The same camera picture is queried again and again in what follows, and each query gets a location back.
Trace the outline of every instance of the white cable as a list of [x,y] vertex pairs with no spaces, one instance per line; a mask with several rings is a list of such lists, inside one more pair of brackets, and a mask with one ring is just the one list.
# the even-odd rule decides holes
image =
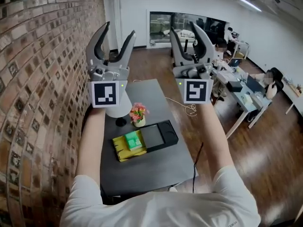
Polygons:
[[[171,101],[173,101],[173,102],[175,102],[175,103],[177,103],[177,104],[180,104],[181,106],[183,106],[184,107],[184,111],[185,111],[185,113],[188,115],[188,116],[190,116],[190,117],[194,117],[194,116],[196,116],[197,115],[197,110],[196,110],[196,105],[195,104],[191,104],[190,106],[185,106],[185,105],[183,105],[183,104],[181,104],[181,103],[179,103],[179,102],[177,102],[177,101],[175,101],[175,100],[173,100],[173,99],[171,99],[171,98],[169,98],[169,97],[165,97],[166,99],[169,99],[169,100],[171,100]],[[186,109],[191,109],[193,112],[191,112],[191,113],[187,113],[187,111],[186,111]]]

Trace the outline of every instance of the flower pot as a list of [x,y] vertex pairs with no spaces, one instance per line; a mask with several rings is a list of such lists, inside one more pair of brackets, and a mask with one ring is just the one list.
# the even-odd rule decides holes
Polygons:
[[139,122],[138,121],[134,122],[134,126],[138,128],[143,127],[145,124],[146,124],[145,116],[143,116],[143,119],[141,119]]

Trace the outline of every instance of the black round base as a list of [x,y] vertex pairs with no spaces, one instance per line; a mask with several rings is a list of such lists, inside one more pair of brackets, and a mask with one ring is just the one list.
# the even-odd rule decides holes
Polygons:
[[116,120],[116,126],[119,126],[119,127],[123,127],[124,125],[126,125],[126,123],[127,123],[127,121],[123,117],[117,118],[117,120]]

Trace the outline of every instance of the brick wall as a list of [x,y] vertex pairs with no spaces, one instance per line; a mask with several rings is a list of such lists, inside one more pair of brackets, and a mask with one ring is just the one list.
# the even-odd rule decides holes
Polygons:
[[0,226],[58,226],[103,0],[0,0]]

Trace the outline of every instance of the green box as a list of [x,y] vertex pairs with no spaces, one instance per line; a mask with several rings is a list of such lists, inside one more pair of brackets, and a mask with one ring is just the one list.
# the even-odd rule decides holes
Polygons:
[[130,151],[142,147],[139,137],[135,131],[126,134],[125,139],[126,139],[126,142],[128,144],[128,148]]

